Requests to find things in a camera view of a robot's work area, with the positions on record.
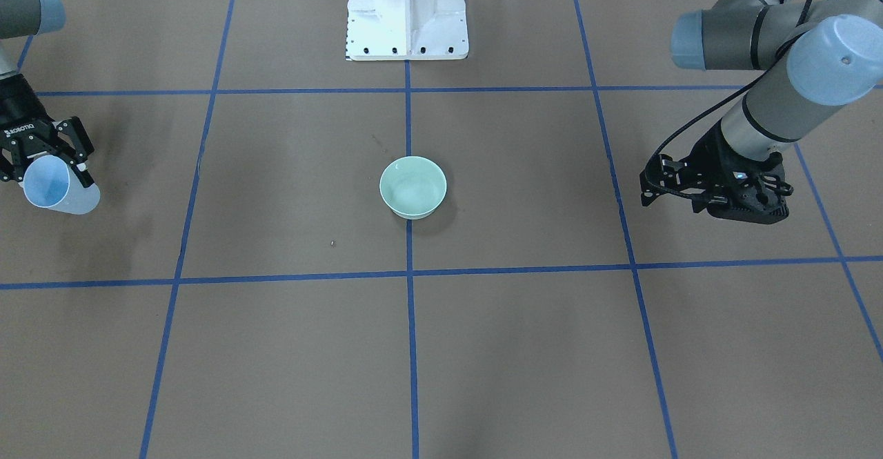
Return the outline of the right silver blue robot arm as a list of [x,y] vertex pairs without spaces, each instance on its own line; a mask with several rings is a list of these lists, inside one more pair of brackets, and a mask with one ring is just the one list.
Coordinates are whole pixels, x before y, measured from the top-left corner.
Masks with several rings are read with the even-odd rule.
[[[62,0],[1,0],[3,40],[58,31],[65,22]],[[3,182],[22,184],[32,161],[48,155],[59,157],[84,188],[95,184],[86,166],[95,148],[79,117],[53,119],[5,50],[1,131]]]

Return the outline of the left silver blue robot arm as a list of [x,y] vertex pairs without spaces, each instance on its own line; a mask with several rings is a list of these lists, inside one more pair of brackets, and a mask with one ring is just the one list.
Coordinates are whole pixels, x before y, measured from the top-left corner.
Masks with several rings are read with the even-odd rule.
[[643,205],[669,194],[717,219],[786,219],[783,153],[881,82],[881,19],[881,0],[717,0],[683,14],[676,66],[760,77],[687,157],[651,157]]

